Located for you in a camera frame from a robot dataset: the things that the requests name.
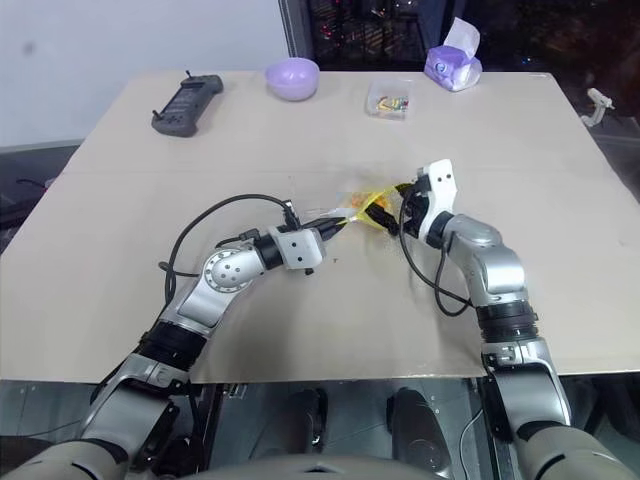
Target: beige tabletop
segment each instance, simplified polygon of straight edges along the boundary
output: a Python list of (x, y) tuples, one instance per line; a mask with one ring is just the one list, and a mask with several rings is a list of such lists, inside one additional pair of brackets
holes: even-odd
[[(372, 79), (413, 80), (410, 117), (364, 113)], [(521, 257), (531, 303), (563, 374), (640, 370), (640, 207), (550, 75), (485, 73), (451, 94), (419, 73), (325, 73), (286, 103), (260, 73), (222, 74), (193, 138), (157, 134), (182, 74), (133, 80), (0, 259), (0, 377), (95, 382), (163, 304), (182, 228), (238, 193), (291, 198), (310, 219), (345, 192), (454, 164), (456, 211), (497, 227)], [(197, 270), (220, 239), (280, 223), (277, 208), (231, 206), (189, 237)], [(350, 225), (306, 277), (277, 270), (233, 305), (194, 369), (206, 382), (476, 376), (475, 315), (440, 315), (397, 241)], [(433, 249), (413, 244), (426, 272)], [(451, 265), (445, 286), (464, 292)]]

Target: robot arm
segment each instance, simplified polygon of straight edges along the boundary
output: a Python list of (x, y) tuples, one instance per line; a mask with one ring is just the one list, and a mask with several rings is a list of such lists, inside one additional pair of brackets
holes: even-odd
[(494, 435), (514, 442), (525, 478), (635, 478), (595, 438), (570, 426), (569, 404), (538, 335), (522, 264), (495, 228), (451, 213), (457, 191), (451, 162), (420, 170), (413, 191), (426, 212), (410, 220), (409, 231), (446, 252), (464, 274), (483, 337), (485, 412)]
[(267, 270), (312, 273), (325, 257), (323, 237), (339, 231), (341, 220), (273, 227), (215, 249), (100, 390), (79, 439), (47, 449), (7, 478), (110, 480), (150, 468), (178, 415), (169, 396), (186, 393), (189, 370), (229, 306)]

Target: small plastic box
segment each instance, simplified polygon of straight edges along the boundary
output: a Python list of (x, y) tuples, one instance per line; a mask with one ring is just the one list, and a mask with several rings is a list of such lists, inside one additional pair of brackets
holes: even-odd
[(374, 80), (369, 87), (365, 110), (374, 117), (404, 120), (411, 104), (411, 80)]

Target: lavender bowl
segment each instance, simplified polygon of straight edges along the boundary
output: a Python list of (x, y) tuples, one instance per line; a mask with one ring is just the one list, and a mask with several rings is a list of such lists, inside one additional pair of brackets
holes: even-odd
[(283, 100), (306, 100), (316, 93), (320, 68), (306, 58), (287, 58), (267, 68), (269, 89)]

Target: black cable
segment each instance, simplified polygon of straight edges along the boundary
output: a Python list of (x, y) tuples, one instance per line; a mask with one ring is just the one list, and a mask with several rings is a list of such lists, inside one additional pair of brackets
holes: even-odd
[(469, 308), (471, 302), (465, 303), (459, 310), (447, 310), (445, 306), (442, 304), (442, 300), (440, 299), (440, 278), (442, 278), (442, 270), (444, 270), (444, 262), (447, 259), (447, 254), (444, 249), (440, 250), (440, 262), (438, 263), (438, 270), (436, 270), (436, 285), (438, 288), (433, 289), (433, 294), (436, 297), (436, 304), (442, 313), (444, 313), (447, 317), (457, 317), (458, 315), (462, 315), (462, 313)]
[(184, 228), (184, 230), (180, 232), (180, 235), (178, 235), (178, 238), (176, 239), (173, 245), (173, 248), (171, 249), (171, 255), (169, 256), (169, 261), (167, 262), (167, 270), (164, 278), (165, 307), (169, 305), (169, 303), (171, 302), (171, 300), (173, 300), (173, 297), (175, 295), (176, 277), (174, 275), (173, 266), (176, 262), (176, 257), (178, 256), (180, 245), (182, 245), (182, 242), (184, 241), (185, 237), (196, 225), (198, 225), (198, 223), (200, 223), (206, 217), (211, 215), (213, 212), (224, 207), (225, 205), (229, 205), (230, 203), (238, 202), (240, 200), (265, 200), (267, 202), (272, 202), (277, 205), (280, 205), (284, 209), (285, 216), (287, 217), (287, 219), (293, 223), (293, 227), (297, 230), (300, 229), (300, 221), (291, 210), (291, 207), (289, 207), (289, 205), (287, 205), (284, 201), (278, 198), (272, 197), (270, 195), (263, 195), (259, 193), (245, 193), (242, 195), (235, 195), (233, 197), (229, 197), (225, 200), (222, 200), (221, 202), (216, 203), (212, 207), (209, 207), (200, 215), (198, 215), (195, 219), (193, 219), (191, 223), (189, 223), (189, 225), (187, 225)]
[(75, 425), (76, 423), (80, 423), (82, 420), (75, 420), (73, 422), (65, 423), (64, 425), (60, 425), (59, 427), (52, 428), (51, 430), (46, 430), (44, 432), (31, 433), (29, 435), (16, 435), (16, 437), (20, 438), (31, 438), (31, 437), (39, 437), (40, 435), (47, 435), (48, 433), (53, 433), (58, 430), (62, 430), (63, 428), (70, 427), (71, 425)]
[(413, 261), (413, 258), (411, 258), (411, 254), (409, 253), (409, 249), (407, 248), (407, 240), (405, 238), (404, 219), (405, 219), (405, 211), (407, 209), (407, 205), (409, 203), (409, 200), (414, 196), (416, 188), (417, 187), (415, 184), (409, 187), (408, 191), (406, 192), (406, 194), (402, 199), (402, 205), (400, 206), (400, 218), (399, 218), (400, 229), (399, 229), (398, 236), (400, 237), (400, 246), (402, 247), (402, 253), (404, 253), (404, 256), (407, 259), (407, 263), (411, 267), (411, 270), (413, 270), (413, 273), (415, 273), (418, 276), (418, 278), (420, 278), (420, 280), (422, 280), (424, 283), (426, 283), (427, 285), (429, 285), (431, 288), (438, 291), (442, 295), (446, 295), (447, 297), (453, 298), (454, 300), (457, 300), (460, 303), (465, 304), (466, 306), (472, 306), (471, 300), (462, 298), (461, 296), (456, 295), (455, 293), (450, 292), (449, 290), (445, 290), (444, 288), (441, 288), (440, 285), (436, 284), (436, 282), (433, 282), (432, 280), (428, 279), (420, 271), (418, 266)]
[[(163, 272), (166, 272), (167, 269), (169, 268), (169, 264), (167, 262), (158, 262), (158, 268), (160, 268), (160, 270), (162, 270)], [(190, 277), (190, 278), (197, 278), (200, 276), (199, 273), (186, 273), (186, 272), (179, 272), (177, 270), (174, 270), (173, 274), (178, 277)]]
[(196, 405), (196, 397), (193, 393), (193, 384), (191, 380), (187, 380), (187, 396), (189, 397), (189, 406), (191, 407), (191, 417), (193, 418), (193, 428), (191, 430), (191, 442), (195, 443), (197, 449), (196, 458), (198, 469), (204, 467), (204, 429), (202, 428), (202, 420)]
[(240, 237), (225, 238), (224, 240), (220, 240), (218, 243), (216, 243), (216, 248), (223, 247), (229, 243), (239, 242), (240, 240), (242, 240)]

